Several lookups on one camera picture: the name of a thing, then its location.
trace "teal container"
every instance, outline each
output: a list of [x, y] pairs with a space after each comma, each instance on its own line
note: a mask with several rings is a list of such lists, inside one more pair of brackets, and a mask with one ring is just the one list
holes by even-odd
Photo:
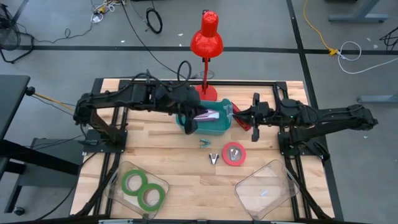
[[[231, 127], [232, 103], [227, 99], [223, 99], [219, 102], [202, 100], [200, 104], [209, 110], [219, 112], [220, 118], [216, 121], [198, 122], [198, 129], [195, 131], [195, 134], [207, 134], [212, 136], [223, 135]], [[184, 129], [178, 121], [178, 116], [175, 117], [175, 120], [177, 124]]]

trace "tape roll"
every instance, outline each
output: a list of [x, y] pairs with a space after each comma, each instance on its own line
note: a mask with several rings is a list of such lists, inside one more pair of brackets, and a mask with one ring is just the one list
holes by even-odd
[[[238, 161], [232, 161], [228, 154], [230, 149], [237, 149], [241, 153], [241, 158]], [[230, 142], [226, 144], [223, 148], [223, 159], [225, 163], [227, 163], [230, 166], [240, 166], [246, 158], [246, 150], [244, 150], [243, 146], [237, 142]]]
[[[135, 175], [141, 177], [141, 186], [137, 190], [131, 190], [128, 185], [129, 179]], [[126, 195], [137, 196], [138, 191], [140, 191], [142, 186], [145, 186], [146, 184], [148, 184], [148, 178], [142, 170], [130, 170], [129, 172], [125, 173], [122, 178], [122, 190]]]
[[[147, 192], [148, 190], [157, 190], [159, 193], [159, 201], [157, 201], [157, 203], [153, 206], [146, 204], [144, 201], [145, 192]], [[142, 209], [144, 209], [147, 212], [154, 212], [160, 208], [160, 206], [164, 201], [165, 196], [166, 193], [163, 187], [161, 187], [159, 184], [147, 184], [139, 189], [137, 199], [138, 199], [138, 204]]]

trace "clear plastic tray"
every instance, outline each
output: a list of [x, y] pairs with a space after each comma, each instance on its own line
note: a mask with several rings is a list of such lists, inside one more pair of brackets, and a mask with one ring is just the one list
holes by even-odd
[[[122, 189], [123, 177], [127, 172], [131, 170], [143, 171], [147, 177], [148, 184], [157, 184], [161, 186], [164, 189], [164, 200], [165, 200], [167, 192], [169, 191], [169, 183], [128, 161], [123, 162], [119, 166], [117, 171], [114, 173], [114, 175], [112, 176], [111, 180], [109, 181], [106, 187], [105, 195], [113, 200], [118, 201], [122, 205], [130, 208], [131, 210], [137, 212], [138, 214], [142, 215], [145, 219], [148, 220], [153, 219], [155, 218], [157, 212], [160, 210], [162, 205], [160, 205], [159, 209], [148, 212], [147, 210], [142, 209], [141, 206], [139, 205], [138, 196], [128, 195]], [[142, 179], [138, 175], [132, 175], [130, 176], [130, 178], [127, 178], [124, 187], [128, 187], [129, 190], [133, 191], [138, 190], [142, 187]], [[160, 193], [158, 191], [148, 190], [144, 194], [144, 203], [151, 207], [159, 201], [159, 197]]]
[[235, 193], [254, 220], [265, 215], [299, 192], [292, 174], [273, 160], [235, 186]]

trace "concrete floor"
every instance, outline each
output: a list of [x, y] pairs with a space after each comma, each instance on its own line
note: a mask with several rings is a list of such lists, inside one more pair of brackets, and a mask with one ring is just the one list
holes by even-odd
[[[22, 0], [0, 0], [15, 14]], [[304, 0], [294, 0], [303, 46], [305, 49], [324, 49], [318, 35], [303, 19]], [[309, 1], [307, 16], [319, 28], [325, 41], [339, 48], [345, 41], [358, 42], [366, 50], [384, 50], [378, 38], [398, 24], [398, 3], [381, 1], [374, 12], [389, 13], [383, 24], [329, 23], [333, 13], [355, 11], [363, 1]], [[149, 1], [134, 2], [143, 16]], [[148, 46], [189, 46], [194, 32], [200, 28], [202, 9], [215, 10], [220, 17], [219, 32], [225, 47], [272, 47], [296, 49], [296, 41], [287, 4], [278, 0], [218, 0], [218, 1], [155, 1], [163, 18], [164, 31], [155, 35], [145, 32], [146, 25], [127, 7], [134, 27]], [[85, 0], [28, 0], [18, 23], [38, 39], [54, 40], [63, 37], [69, 27], [73, 34], [81, 34], [90, 27], [90, 1]], [[104, 21], [93, 26], [84, 37], [61, 40], [56, 46], [141, 46], [119, 7]], [[6, 52], [14, 57], [23, 51]], [[191, 52], [154, 52], [166, 65], [176, 68], [182, 60], [189, 60], [193, 72], [203, 70], [201, 60]], [[342, 107], [356, 103], [360, 95], [393, 94], [397, 63], [374, 70], [348, 75], [340, 70], [336, 57], [307, 54], [308, 66], [320, 108]], [[347, 70], [357, 71], [385, 62], [397, 56], [367, 55], [355, 63], [343, 63]], [[67, 103], [75, 103], [82, 93], [91, 90], [95, 78], [131, 76], [149, 69], [158, 78], [173, 78], [175, 74], [159, 65], [145, 51], [125, 50], [36, 50], [15, 65], [0, 61], [0, 73], [29, 75], [29, 83], [39, 93]], [[305, 81], [298, 54], [225, 52], [210, 63], [217, 79], [242, 80], [302, 80]], [[342, 131], [328, 135], [338, 193], [346, 221], [365, 223], [394, 223], [398, 194], [398, 143], [395, 124], [397, 105], [366, 105], [380, 122], [370, 132]], [[25, 97], [9, 128], [6, 139], [30, 144], [32, 138], [72, 138], [80, 130], [72, 118], [34, 98]], [[0, 182], [0, 211], [3, 210], [16, 176], [6, 174]], [[17, 202], [27, 213], [21, 217], [0, 213], [2, 222], [32, 220], [51, 210], [69, 189], [23, 188]], [[70, 197], [50, 217], [65, 217], [69, 213]]]

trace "wooden tabletop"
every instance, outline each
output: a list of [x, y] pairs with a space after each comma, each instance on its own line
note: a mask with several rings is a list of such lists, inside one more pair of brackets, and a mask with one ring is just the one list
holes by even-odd
[[[118, 79], [104, 79], [101, 92], [116, 91], [118, 85]], [[302, 82], [287, 82], [287, 87], [289, 98], [307, 103]], [[275, 106], [272, 88], [269, 86], [215, 88], [219, 100], [227, 98], [241, 110], [250, 107], [254, 92], [260, 94], [261, 101], [268, 101], [270, 107]], [[98, 114], [109, 123], [112, 113], [113, 109], [98, 110]], [[251, 220], [235, 196], [235, 185], [274, 159], [284, 163], [277, 142], [278, 127], [259, 127], [260, 139], [252, 142], [252, 131], [246, 132], [235, 120], [222, 136], [187, 136], [177, 126], [175, 118], [165, 113], [129, 111], [127, 123], [128, 137], [121, 163], [129, 161], [166, 180], [170, 185], [164, 204], [155, 218]], [[199, 140], [202, 138], [211, 141], [209, 148], [200, 149]], [[211, 165], [209, 153], [221, 156], [222, 147], [231, 141], [245, 147], [247, 156], [244, 163], [240, 167], [231, 167], [219, 158], [216, 165]], [[79, 211], [97, 188], [103, 157], [103, 154], [95, 155], [81, 169], [71, 214]], [[308, 191], [325, 213], [334, 217], [321, 160], [316, 156], [302, 156], [302, 165]], [[300, 215], [304, 217], [300, 193], [297, 196]], [[100, 213], [104, 213], [106, 199], [103, 195]], [[113, 201], [111, 217], [142, 218], [116, 201]], [[293, 220], [290, 200], [266, 215], [264, 220]]]

